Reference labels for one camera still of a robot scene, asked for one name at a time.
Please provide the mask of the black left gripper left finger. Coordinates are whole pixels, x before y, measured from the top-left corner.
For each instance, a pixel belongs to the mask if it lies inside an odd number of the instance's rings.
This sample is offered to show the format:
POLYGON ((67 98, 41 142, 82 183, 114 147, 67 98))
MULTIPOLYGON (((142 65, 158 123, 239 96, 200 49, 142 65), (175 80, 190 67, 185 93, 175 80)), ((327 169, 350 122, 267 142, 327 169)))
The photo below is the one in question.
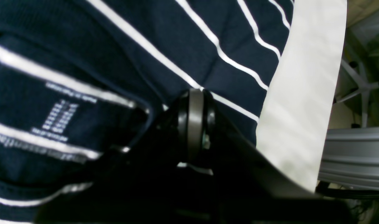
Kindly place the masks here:
POLYGON ((153 121, 129 152, 111 149, 91 164, 94 184, 42 206, 36 224, 117 224, 162 215, 179 165, 205 153, 205 91, 190 89, 153 121))

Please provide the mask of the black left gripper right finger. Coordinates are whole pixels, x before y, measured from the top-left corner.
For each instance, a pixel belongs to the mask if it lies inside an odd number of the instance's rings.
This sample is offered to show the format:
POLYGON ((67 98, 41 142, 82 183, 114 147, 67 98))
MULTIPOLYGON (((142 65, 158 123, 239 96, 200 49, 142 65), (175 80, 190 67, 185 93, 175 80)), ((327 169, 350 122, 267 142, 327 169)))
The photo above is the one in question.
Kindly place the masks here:
POLYGON ((305 190, 278 171, 204 91, 208 162, 218 188, 224 224, 350 224, 345 203, 305 190))

